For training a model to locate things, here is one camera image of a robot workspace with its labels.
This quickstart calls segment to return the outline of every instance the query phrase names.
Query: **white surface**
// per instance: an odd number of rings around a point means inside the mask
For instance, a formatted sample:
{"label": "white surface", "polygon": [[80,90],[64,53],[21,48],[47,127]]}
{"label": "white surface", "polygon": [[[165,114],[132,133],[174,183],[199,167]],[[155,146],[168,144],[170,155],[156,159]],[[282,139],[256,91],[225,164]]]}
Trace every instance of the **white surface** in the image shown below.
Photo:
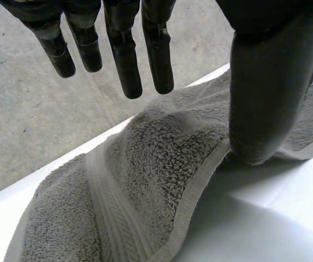
{"label": "white surface", "polygon": [[[228,64],[224,65],[191,85],[198,85],[214,79],[227,71],[228,68]],[[12,238],[17,223],[24,209],[30,202],[39,183],[51,171],[57,169],[59,166],[73,159],[75,156],[87,153],[94,149],[97,145],[105,141],[108,136],[120,132],[129,121],[130,119],[122,122],[121,124],[74,149],[68,154],[56,159],[47,166],[44,166],[10,187],[0,191],[0,261],[3,261],[5,251]],[[259,168],[252,168],[252,170],[234,170],[231,172],[231,176],[235,175],[236,177],[239,176],[245,179],[246,175],[252,177],[252,175],[257,175],[257,172],[276,175],[265,180],[255,180],[253,183],[248,182],[245,183],[244,186],[241,185],[236,188],[228,189],[227,191],[224,190],[225,187],[222,187],[222,194],[229,195],[230,198],[250,203],[259,208],[269,208],[275,210],[287,217],[290,217],[291,219],[294,219],[296,223],[313,233],[313,159],[307,163],[300,164],[293,169],[286,170],[279,164],[270,166],[263,165]],[[196,218],[196,216],[197,213],[195,214],[194,220],[201,221],[201,219]],[[211,229],[215,231],[217,230],[216,223],[213,223],[211,228],[207,230],[208,236],[211,236]],[[178,261],[215,261],[212,260],[214,256],[213,252],[217,249],[213,248],[213,246],[216,243],[219,245],[219,240],[217,238],[201,236],[201,238],[193,237],[193,240],[196,241],[192,242],[192,240],[189,240],[189,237],[187,238],[185,243],[185,247],[187,248],[183,248],[179,255],[182,259]]]}
{"label": "white surface", "polygon": [[313,159],[219,170],[174,262],[313,262]]}

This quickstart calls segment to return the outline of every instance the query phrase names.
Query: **concrete floor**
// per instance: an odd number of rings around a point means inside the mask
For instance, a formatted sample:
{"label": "concrete floor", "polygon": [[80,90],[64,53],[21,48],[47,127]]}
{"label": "concrete floor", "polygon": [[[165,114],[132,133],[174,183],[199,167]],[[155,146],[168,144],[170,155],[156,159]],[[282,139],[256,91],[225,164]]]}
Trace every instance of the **concrete floor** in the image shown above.
{"label": "concrete floor", "polygon": [[[137,113],[157,96],[138,14],[133,29],[143,95],[128,100],[103,12],[96,21],[103,69],[85,71],[68,26],[76,75],[61,79],[33,34],[0,6],[0,190]],[[168,23],[175,88],[228,63],[233,30],[215,0],[179,0]]]}

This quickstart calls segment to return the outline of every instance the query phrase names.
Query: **terry cloth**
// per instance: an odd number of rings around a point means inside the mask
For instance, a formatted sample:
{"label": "terry cloth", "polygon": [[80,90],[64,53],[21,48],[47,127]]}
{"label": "terry cloth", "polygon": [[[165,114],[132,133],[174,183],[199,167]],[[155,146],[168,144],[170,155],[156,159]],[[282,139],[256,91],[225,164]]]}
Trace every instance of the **terry cloth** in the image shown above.
{"label": "terry cloth", "polygon": [[[230,71],[159,97],[119,134],[49,175],[26,208],[9,262],[169,262],[230,151]],[[276,154],[313,157],[313,83]]]}

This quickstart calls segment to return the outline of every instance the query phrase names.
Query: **robot finger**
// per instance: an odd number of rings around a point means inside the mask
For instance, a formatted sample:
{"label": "robot finger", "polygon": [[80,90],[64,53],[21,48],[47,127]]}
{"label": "robot finger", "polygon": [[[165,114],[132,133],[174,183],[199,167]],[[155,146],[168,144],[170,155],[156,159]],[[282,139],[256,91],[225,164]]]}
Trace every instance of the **robot finger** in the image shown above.
{"label": "robot finger", "polygon": [[231,147],[245,162],[260,164],[287,138],[311,84],[313,3],[271,32],[236,34],[231,70]]}
{"label": "robot finger", "polygon": [[95,21],[101,1],[66,1],[64,13],[86,71],[97,72],[102,68]]}
{"label": "robot finger", "polygon": [[131,29],[140,8],[139,0],[105,0],[106,29],[125,96],[142,95],[142,84]]}
{"label": "robot finger", "polygon": [[160,94],[173,90],[170,59],[170,35],[166,22],[170,19],[176,0],[142,1],[142,27],[145,35],[149,65],[155,89]]}

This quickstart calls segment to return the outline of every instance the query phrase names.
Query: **black robotic finger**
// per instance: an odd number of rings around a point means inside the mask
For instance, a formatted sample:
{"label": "black robotic finger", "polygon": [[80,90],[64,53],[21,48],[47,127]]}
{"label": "black robotic finger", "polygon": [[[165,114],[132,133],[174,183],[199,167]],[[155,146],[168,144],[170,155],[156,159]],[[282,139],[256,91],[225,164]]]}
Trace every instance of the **black robotic finger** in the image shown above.
{"label": "black robotic finger", "polygon": [[61,77],[69,78],[75,74],[73,60],[59,27],[63,1],[0,0],[0,4],[35,34]]}
{"label": "black robotic finger", "polygon": [[173,90],[173,74],[170,59],[170,35],[166,22],[176,0],[142,1],[142,27],[145,35],[149,65],[155,89],[160,94]]}
{"label": "black robotic finger", "polygon": [[142,84],[131,29],[140,8],[139,0],[104,1],[105,21],[114,61],[125,96],[142,95]]}
{"label": "black robotic finger", "polygon": [[95,21],[101,7],[101,1],[67,1],[65,17],[81,60],[88,72],[97,72],[102,68],[102,58],[98,46]]}
{"label": "black robotic finger", "polygon": [[75,66],[59,27],[59,20],[47,23],[22,22],[35,34],[58,75],[63,78],[73,76]]}
{"label": "black robotic finger", "polygon": [[236,34],[231,53],[230,140],[250,164],[268,159],[284,142],[313,74],[313,3],[262,34]]}

